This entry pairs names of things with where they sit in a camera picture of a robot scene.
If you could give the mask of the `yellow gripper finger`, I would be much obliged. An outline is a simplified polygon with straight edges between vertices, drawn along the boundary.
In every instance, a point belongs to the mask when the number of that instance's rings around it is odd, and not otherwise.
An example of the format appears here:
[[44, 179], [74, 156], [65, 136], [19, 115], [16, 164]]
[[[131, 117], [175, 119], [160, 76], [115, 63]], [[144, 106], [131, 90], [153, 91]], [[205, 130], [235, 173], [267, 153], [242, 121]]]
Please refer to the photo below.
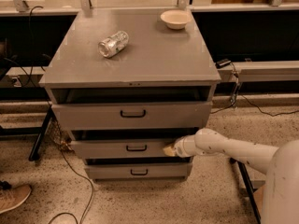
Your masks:
[[174, 148], [173, 144], [169, 144], [169, 145], [165, 146], [163, 148], [163, 152], [166, 156], [169, 156], [169, 157], [176, 157], [177, 156], [177, 153], [175, 151], [175, 148]]

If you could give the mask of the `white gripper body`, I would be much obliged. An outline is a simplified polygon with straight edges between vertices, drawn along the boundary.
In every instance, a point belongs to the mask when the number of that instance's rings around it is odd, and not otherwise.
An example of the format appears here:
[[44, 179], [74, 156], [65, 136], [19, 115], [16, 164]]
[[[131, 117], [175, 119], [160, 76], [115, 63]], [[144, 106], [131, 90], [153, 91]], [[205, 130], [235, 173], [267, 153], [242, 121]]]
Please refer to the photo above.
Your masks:
[[196, 146], [193, 135], [187, 135], [179, 138], [174, 144], [175, 154], [181, 158], [192, 157], [196, 155]]

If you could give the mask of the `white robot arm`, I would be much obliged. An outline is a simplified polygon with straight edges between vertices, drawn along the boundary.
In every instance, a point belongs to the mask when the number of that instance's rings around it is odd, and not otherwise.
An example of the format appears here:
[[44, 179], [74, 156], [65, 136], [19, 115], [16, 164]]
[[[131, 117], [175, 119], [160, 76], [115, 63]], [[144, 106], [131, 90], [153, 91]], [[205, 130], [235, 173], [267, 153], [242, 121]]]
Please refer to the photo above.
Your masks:
[[228, 138], [203, 128], [164, 147], [170, 157], [221, 153], [266, 175], [261, 224], [299, 224], [299, 141], [281, 147]]

